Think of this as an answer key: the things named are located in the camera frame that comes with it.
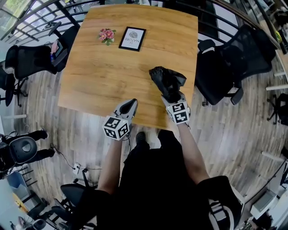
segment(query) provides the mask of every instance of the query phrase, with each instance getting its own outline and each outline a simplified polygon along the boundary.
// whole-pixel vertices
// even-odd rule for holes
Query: metal railing
[[[226,10],[228,10],[229,12],[231,12],[232,14],[235,15],[235,17],[237,18],[237,21],[239,22],[238,25],[230,22],[229,20],[225,19],[224,17],[222,17],[221,15],[217,15],[215,12],[213,11],[209,11],[205,8],[201,8],[197,5],[193,5],[191,4],[191,1],[185,1],[185,0],[160,0],[160,1],[163,1],[165,3],[167,3],[169,6],[169,8],[171,9],[176,9],[176,10],[181,10],[181,8],[185,8],[185,9],[192,9],[193,12],[196,14],[198,14],[198,23],[200,26],[202,27],[205,27],[205,28],[209,28],[207,30],[202,30],[202,31],[199,31],[199,34],[203,34],[205,36],[208,36],[218,42],[221,42],[221,43],[226,43],[225,40],[221,39],[220,36],[219,36],[219,33],[222,33],[228,37],[233,37],[234,34],[231,34],[229,31],[226,31],[224,29],[221,29],[219,28],[216,23],[211,23],[209,21],[205,21],[202,19],[202,17],[200,17],[201,15],[206,15],[206,16],[209,16],[211,18],[214,18],[214,21],[216,20],[221,20],[222,22],[225,22],[227,23],[229,26],[233,27],[234,29],[238,30],[239,29],[239,25],[241,24],[248,24],[250,25],[251,27],[255,28],[255,29],[262,29],[262,27],[260,26],[259,24],[259,21],[258,21],[258,18],[257,18],[257,15],[256,13],[254,12],[254,9],[253,7],[251,6],[251,4],[249,3],[250,7],[251,7],[251,10],[253,12],[253,15],[255,16],[255,19],[254,18],[250,18],[248,16],[248,11],[243,3],[243,0],[233,0],[232,3],[227,3],[223,0],[206,0],[206,2],[210,3],[210,4],[215,4],[215,5],[218,5]],[[254,0],[259,8],[259,10],[261,11],[262,15],[263,15],[263,18],[265,19],[267,25],[268,25],[268,28],[270,30],[270,33],[271,34],[268,34],[271,42],[274,44],[274,46],[277,48],[277,49],[281,49],[281,46],[279,44],[279,42],[277,41],[277,38],[276,38],[276,34],[275,34],[275,29],[272,25],[272,22],[269,20],[269,17],[266,15],[266,12],[264,11],[264,9],[262,8],[262,6],[259,4],[258,0]],[[48,0],[47,2],[41,2],[42,4],[37,7],[36,9],[34,10],[31,10],[29,13],[23,15],[23,17],[21,18],[17,18],[13,15],[11,15],[12,17],[16,18],[17,21],[15,22],[15,24],[0,38],[1,40],[4,40],[5,42],[7,43],[10,43],[10,44],[15,44],[15,43],[21,43],[21,45],[24,45],[32,40],[36,40],[36,41],[39,41],[40,38],[43,38],[45,36],[48,36],[48,34],[43,34],[41,36],[39,36],[41,33],[45,33],[46,31],[50,30],[50,28],[44,28],[43,30],[40,30],[41,27],[49,24],[49,23],[52,23],[52,22],[55,22],[55,21],[59,21],[61,19],[64,19],[64,18],[67,18],[68,19],[68,22],[66,23],[62,23],[61,27],[63,26],[67,26],[67,25],[75,25],[76,27],[80,27],[79,23],[83,21],[82,20],[76,20],[74,18],[74,16],[76,15],[80,15],[80,14],[87,14],[88,11],[80,11],[80,12],[75,12],[75,13],[69,13],[68,9],[72,8],[72,7],[76,7],[76,6],[79,6],[81,4],[88,4],[88,3],[92,3],[92,2],[99,2],[100,4],[105,4],[105,0],[87,0],[87,1],[83,1],[83,2],[78,2],[78,3],[74,3],[74,4],[70,4],[70,5],[66,5],[66,6],[63,6],[61,3],[60,3],[60,0]],[[52,4],[56,5],[56,9],[55,10],[51,10],[48,8],[48,6],[51,6]],[[26,19],[28,19],[29,17],[31,17],[32,15],[34,14],[37,14],[40,10],[44,9],[44,8],[47,8],[49,9],[49,12],[47,14],[44,14],[44,15],[39,15],[38,14],[38,17],[37,19],[33,20],[32,22],[30,23],[27,23],[26,22]],[[56,13],[58,11],[61,11],[62,12],[62,15],[57,15]],[[57,17],[55,17],[54,19],[48,21],[48,20],[43,20],[45,19],[45,17],[49,16],[49,15],[57,15]],[[43,23],[41,23],[40,25],[37,25],[37,26],[33,26],[33,24],[35,22],[37,22],[38,20],[42,20]],[[18,26],[21,24],[21,23],[24,23],[25,26],[22,27],[21,29],[18,28]],[[216,31],[218,33],[218,35],[215,35],[216,33],[211,33],[211,31]]]

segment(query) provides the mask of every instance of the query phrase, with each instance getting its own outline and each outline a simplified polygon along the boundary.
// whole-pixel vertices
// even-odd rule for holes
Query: desk
[[[140,52],[119,49],[126,27],[146,29]],[[98,40],[102,28],[117,30],[110,46]],[[192,103],[197,62],[198,19],[172,9],[146,5],[103,5],[90,9],[64,70],[58,105],[107,116],[120,102],[136,98],[133,123],[172,129],[161,92],[149,70],[163,66],[183,74],[181,92]]]

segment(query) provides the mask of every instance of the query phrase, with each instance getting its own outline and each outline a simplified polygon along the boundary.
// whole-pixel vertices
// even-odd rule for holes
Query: framed sign
[[[119,48],[139,52],[145,32],[145,29],[127,27],[121,39]]]

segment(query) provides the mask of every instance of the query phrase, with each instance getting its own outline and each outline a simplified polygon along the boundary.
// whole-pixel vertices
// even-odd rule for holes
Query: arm
[[[190,178],[195,184],[208,179],[209,175],[206,171],[203,157],[197,147],[197,144],[190,133],[186,123],[177,125],[183,151],[184,163]]]
[[[98,190],[113,194],[119,186],[122,141],[111,140],[100,174]]]

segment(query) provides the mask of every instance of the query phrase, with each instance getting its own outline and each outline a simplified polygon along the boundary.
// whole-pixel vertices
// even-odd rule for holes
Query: wooden floor
[[[274,65],[274,69],[279,68],[276,61]],[[27,114],[28,117],[16,120],[15,129],[23,134],[26,124],[30,126],[30,132],[43,126],[50,137],[49,140],[38,141],[40,148],[48,148],[53,142],[70,164],[78,162],[82,167],[99,169],[109,146],[109,139],[104,138],[101,128],[103,118],[58,107],[60,82],[61,73],[52,75],[44,71],[29,77],[25,85],[29,96],[21,98],[21,108],[15,105],[16,114]],[[262,151],[266,151],[279,156],[288,133],[287,127],[273,125],[272,121],[266,120],[272,111],[266,100],[274,93],[279,95],[280,91],[267,92],[265,87],[285,83],[286,80],[275,78],[272,72],[245,79],[244,96],[236,106],[225,98],[216,106],[202,107],[203,98],[195,88],[190,126],[208,172],[211,177],[228,176],[246,200],[279,167],[279,163],[261,155]],[[135,146],[136,133],[142,129],[147,133],[151,148],[159,147],[156,130],[140,126],[132,130],[132,147]],[[128,141],[124,142],[122,152],[123,161],[129,152]],[[31,167],[38,180],[33,185],[37,194],[48,201],[61,199],[60,186],[73,179],[72,169],[63,156],[55,154],[53,158],[32,163]],[[100,172],[89,170],[90,181],[96,182]]]

